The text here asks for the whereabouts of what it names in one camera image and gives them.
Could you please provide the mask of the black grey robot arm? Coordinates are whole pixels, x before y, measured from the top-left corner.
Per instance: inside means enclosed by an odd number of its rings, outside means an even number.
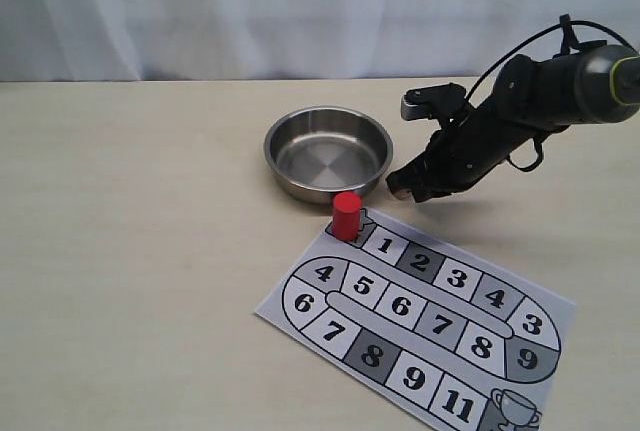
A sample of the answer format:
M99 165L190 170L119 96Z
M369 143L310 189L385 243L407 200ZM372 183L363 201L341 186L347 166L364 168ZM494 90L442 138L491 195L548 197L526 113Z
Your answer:
M420 203L465 192L526 141L537 154L525 168L532 171L550 136L574 125L630 119L639 111L639 54L612 44L545 61L518 54L480 105L471 105L465 92L448 83L405 93L403 120L436 120L440 127L421 153L388 175L396 198Z

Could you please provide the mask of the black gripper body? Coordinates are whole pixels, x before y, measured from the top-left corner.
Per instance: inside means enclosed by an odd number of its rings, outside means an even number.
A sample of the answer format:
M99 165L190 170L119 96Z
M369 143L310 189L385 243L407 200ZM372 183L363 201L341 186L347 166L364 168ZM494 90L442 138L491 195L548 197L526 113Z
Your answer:
M502 116L489 97L429 143L422 158L423 181L452 183L466 191L537 134L536 128Z

